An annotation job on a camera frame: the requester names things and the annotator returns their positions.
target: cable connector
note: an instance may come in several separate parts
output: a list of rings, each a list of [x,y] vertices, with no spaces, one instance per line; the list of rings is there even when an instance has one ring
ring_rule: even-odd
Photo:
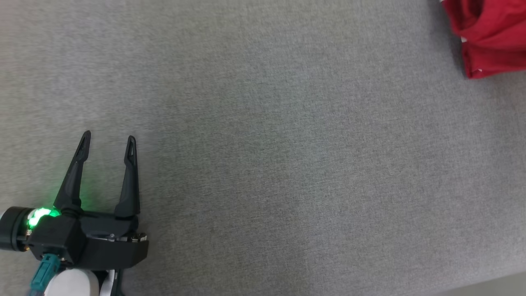
[[[60,258],[53,254],[44,254],[35,276],[31,281],[31,293],[29,295],[44,294],[47,285],[57,274],[60,268]]]

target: gray fabric surface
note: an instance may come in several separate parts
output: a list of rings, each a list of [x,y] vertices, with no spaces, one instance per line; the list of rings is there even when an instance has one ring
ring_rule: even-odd
[[[526,270],[526,78],[466,80],[438,0],[2,0],[0,207],[84,208],[138,143],[134,295],[425,294]],[[0,252],[2,295],[37,266]]]

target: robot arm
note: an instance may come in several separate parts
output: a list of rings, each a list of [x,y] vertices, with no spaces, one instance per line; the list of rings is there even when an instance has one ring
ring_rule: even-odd
[[[43,293],[48,287],[50,290],[46,296],[59,296],[59,291],[67,287],[66,282],[76,283],[78,289],[82,281],[97,279],[92,276],[94,272],[110,271],[106,279],[112,285],[110,295],[121,295],[122,270],[147,256],[146,234],[137,233],[140,202],[135,138],[128,138],[123,189],[113,214],[84,212],[81,208],[80,181],[84,162],[88,158],[90,139],[91,132],[86,131],[53,209],[14,206],[1,216],[0,249],[31,250],[35,258],[41,260],[31,284],[36,294]],[[104,285],[98,284],[97,287],[97,291],[104,290]]]

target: table surface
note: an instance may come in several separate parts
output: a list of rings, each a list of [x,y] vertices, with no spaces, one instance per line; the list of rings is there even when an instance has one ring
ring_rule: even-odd
[[[83,207],[137,139],[134,295],[422,295],[526,270],[526,79],[438,0],[3,0],[0,208]],[[0,252],[3,295],[37,266]]]

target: red cloth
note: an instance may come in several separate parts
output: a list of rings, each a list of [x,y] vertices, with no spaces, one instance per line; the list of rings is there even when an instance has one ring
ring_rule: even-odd
[[[526,0],[444,0],[469,78],[526,70]]]

